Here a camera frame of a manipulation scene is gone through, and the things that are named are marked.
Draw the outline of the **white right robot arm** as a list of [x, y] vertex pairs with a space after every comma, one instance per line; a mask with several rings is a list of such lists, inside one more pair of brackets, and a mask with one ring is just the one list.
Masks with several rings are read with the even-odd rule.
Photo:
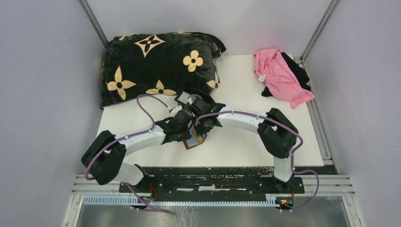
[[195, 116], [194, 127], [205, 134], [214, 127], [230, 127], [259, 135], [267, 152], [273, 156], [273, 187], [285, 193], [292, 187], [295, 150], [303, 144], [297, 128], [277, 108], [268, 112], [249, 112], [225, 104], [207, 102], [198, 95], [189, 96], [189, 109]]

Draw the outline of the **brown leather card holder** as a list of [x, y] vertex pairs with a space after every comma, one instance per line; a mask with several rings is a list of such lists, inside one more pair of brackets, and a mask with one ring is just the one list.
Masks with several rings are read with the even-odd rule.
[[202, 135], [198, 135], [196, 133], [196, 130], [194, 128], [191, 128], [190, 136], [191, 137], [189, 139], [183, 141], [183, 144], [187, 150], [203, 144], [208, 135], [206, 133], [202, 134]]

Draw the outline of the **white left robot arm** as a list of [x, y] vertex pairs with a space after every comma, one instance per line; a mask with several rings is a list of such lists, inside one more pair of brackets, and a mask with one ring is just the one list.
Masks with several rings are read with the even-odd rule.
[[190, 139], [192, 121], [191, 113], [180, 110], [173, 117], [157, 121], [154, 127], [118, 135], [109, 130], [101, 132], [81, 158], [87, 179], [99, 185], [128, 183], [135, 191], [144, 192], [149, 185], [147, 173], [138, 164], [124, 163], [125, 157], [148, 147]]

